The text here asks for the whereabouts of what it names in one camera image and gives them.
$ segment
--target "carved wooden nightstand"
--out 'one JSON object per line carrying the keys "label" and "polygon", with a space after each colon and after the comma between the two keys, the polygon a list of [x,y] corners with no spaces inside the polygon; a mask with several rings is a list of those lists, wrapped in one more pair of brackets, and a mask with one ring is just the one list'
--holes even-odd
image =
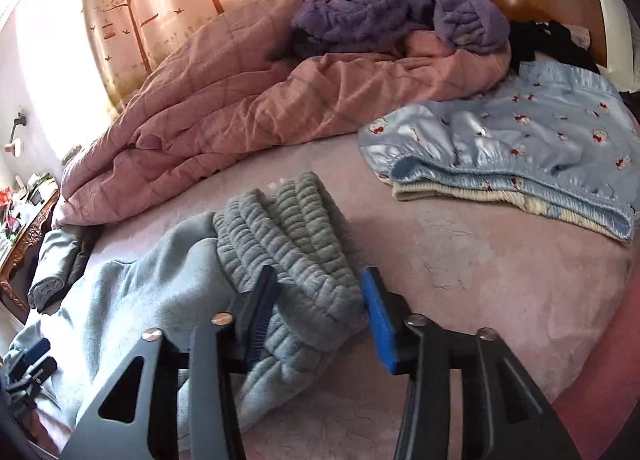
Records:
{"label": "carved wooden nightstand", "polygon": [[9,254],[5,257],[0,268],[0,288],[7,297],[15,304],[15,306],[23,311],[28,312],[29,306],[15,293],[9,282],[9,275],[12,270],[23,260],[24,254],[30,247],[35,247],[42,240],[42,226],[49,215],[53,207],[58,201],[58,190],[56,189],[49,197],[49,200],[44,203],[40,208],[40,211],[33,217],[33,220],[20,231],[18,238],[15,240]]}

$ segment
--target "pink bed sheet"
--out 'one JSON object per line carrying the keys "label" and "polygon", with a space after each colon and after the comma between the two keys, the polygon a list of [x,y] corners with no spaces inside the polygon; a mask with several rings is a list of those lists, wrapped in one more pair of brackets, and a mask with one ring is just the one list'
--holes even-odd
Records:
{"label": "pink bed sheet", "polygon": [[[254,155],[108,228],[89,267],[108,259],[135,259],[181,220],[304,170],[320,176],[369,263],[380,268],[389,289],[402,293],[415,311],[457,331],[497,329],[551,400],[578,376],[623,295],[631,249],[507,205],[451,199],[397,202],[370,173],[352,135]],[[640,302],[634,306],[637,313]],[[340,350],[314,386],[244,435],[247,456],[392,458],[405,382],[385,372],[369,336],[361,334]],[[581,408],[583,388],[576,386],[569,408]],[[598,440],[581,431],[570,409],[561,415],[580,450],[591,451]],[[597,417],[593,414],[587,429],[609,418]],[[459,438],[457,430],[452,441]]]}
{"label": "pink bed sheet", "polygon": [[484,91],[506,73],[494,54],[448,51],[412,32],[400,52],[283,58],[303,0],[259,0],[202,27],[149,76],[118,121],[69,164],[59,225],[123,220],[251,153],[344,133],[409,102]]}

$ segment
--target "birdcage print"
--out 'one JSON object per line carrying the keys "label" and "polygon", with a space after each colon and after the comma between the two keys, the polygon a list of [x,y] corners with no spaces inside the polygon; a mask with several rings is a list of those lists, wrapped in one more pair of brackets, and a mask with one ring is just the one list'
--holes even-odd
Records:
{"label": "birdcage print", "polygon": [[107,39],[111,39],[115,37],[116,30],[113,26],[113,23],[105,23],[102,27],[102,38],[106,41]]}

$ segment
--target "blue gripper pad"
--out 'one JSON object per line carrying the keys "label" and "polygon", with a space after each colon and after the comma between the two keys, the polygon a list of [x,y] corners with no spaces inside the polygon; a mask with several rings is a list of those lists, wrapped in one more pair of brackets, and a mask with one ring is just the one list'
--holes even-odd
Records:
{"label": "blue gripper pad", "polygon": [[371,334],[381,363],[392,375],[404,373],[401,347],[406,344],[407,335],[404,320],[411,313],[404,297],[390,293],[374,266],[367,267],[360,274],[360,289],[364,297]]}

